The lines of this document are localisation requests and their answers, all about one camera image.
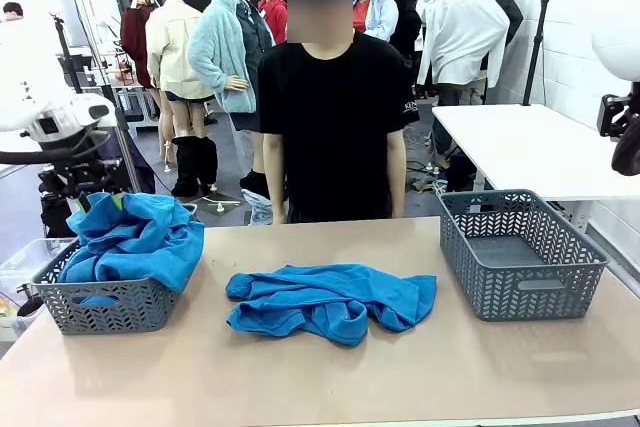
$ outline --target black hair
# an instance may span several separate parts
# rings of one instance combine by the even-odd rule
[[[7,2],[6,4],[4,4],[2,11],[5,14],[8,14],[9,12],[15,12],[20,17],[22,17],[24,14],[24,12],[22,11],[22,6],[17,2]]]

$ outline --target basket filled with blue cloth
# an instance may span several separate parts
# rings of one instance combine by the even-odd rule
[[[63,334],[160,330],[195,270],[204,226],[173,197],[96,193],[78,238],[33,278]]]

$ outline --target white brick wall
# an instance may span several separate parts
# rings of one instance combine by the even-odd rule
[[[540,15],[540,0],[516,0],[525,21],[507,49],[500,82],[492,103],[522,102],[529,61]],[[609,74],[596,59],[590,34],[596,16],[616,12],[624,0],[551,0],[545,22],[543,56],[538,58],[532,102],[546,104],[578,122],[595,128],[600,99],[626,95],[629,83]],[[637,266],[640,266],[640,202],[598,204],[593,225]]]

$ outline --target t-shirt sleeve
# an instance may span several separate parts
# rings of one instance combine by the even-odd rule
[[[258,67],[258,99],[257,112],[260,119],[260,132],[263,134],[284,133],[283,109],[277,94],[277,83],[272,76],[268,56],[264,56]]]
[[[411,88],[413,74],[397,52],[394,52],[392,60],[387,62],[387,80],[380,79],[381,85],[385,85],[385,93],[382,95],[384,104],[384,126],[387,133],[404,129],[412,122],[420,120],[418,106]]]

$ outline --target maroon jacket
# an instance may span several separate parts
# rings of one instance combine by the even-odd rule
[[[276,44],[284,42],[287,39],[287,3],[284,0],[261,0],[258,10],[265,11],[264,20],[271,29]]]
[[[127,9],[122,14],[120,23],[120,41],[122,49],[136,64],[138,83],[147,89],[152,89],[151,78],[147,72],[147,33],[145,25],[153,7],[142,5],[137,9]]]

